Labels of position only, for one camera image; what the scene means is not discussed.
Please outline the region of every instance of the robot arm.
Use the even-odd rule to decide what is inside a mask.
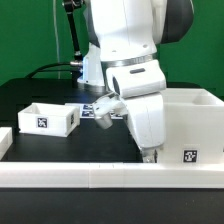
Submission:
[[[149,0],[91,0],[103,75],[113,96],[106,95],[93,104],[95,119],[101,127],[108,128],[112,125],[109,110],[124,116],[144,155],[165,141],[163,99],[159,91],[166,88],[166,81],[154,58],[157,50],[153,40],[155,25],[159,27],[157,41],[162,37],[165,3],[166,0],[160,4]]]

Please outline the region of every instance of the small object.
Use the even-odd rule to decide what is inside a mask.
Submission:
[[[12,144],[12,128],[0,128],[0,160]]]
[[[80,108],[32,103],[18,113],[20,133],[67,137],[80,125]]]

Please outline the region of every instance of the green wall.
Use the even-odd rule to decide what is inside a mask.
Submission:
[[[195,19],[187,35],[178,43],[159,46],[161,67],[168,81],[193,82],[223,97],[224,1],[193,2]],[[60,57],[69,61],[73,48],[61,3],[57,0]],[[75,18],[81,51],[86,53],[88,37],[81,10]],[[0,1],[0,84],[56,61],[53,0]],[[70,78],[68,73],[63,77]]]

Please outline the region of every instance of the open white box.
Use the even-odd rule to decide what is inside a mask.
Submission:
[[[12,128],[0,128],[0,160],[12,144]]]
[[[32,103],[18,113],[21,133],[67,137],[80,124],[79,107]]]
[[[223,162],[224,102],[204,89],[166,89],[166,141],[158,163],[183,163],[197,151],[197,163]]]

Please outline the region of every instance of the black table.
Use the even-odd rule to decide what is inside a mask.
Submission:
[[[14,140],[3,161],[141,162],[122,120],[114,120],[113,127],[104,131],[94,120],[82,119],[67,138],[19,133],[17,113],[32,102],[89,104],[99,96],[72,88],[70,80],[14,79],[2,85],[0,127],[12,127]],[[223,223],[223,209],[224,191],[218,189],[0,189],[1,224],[217,224]]]

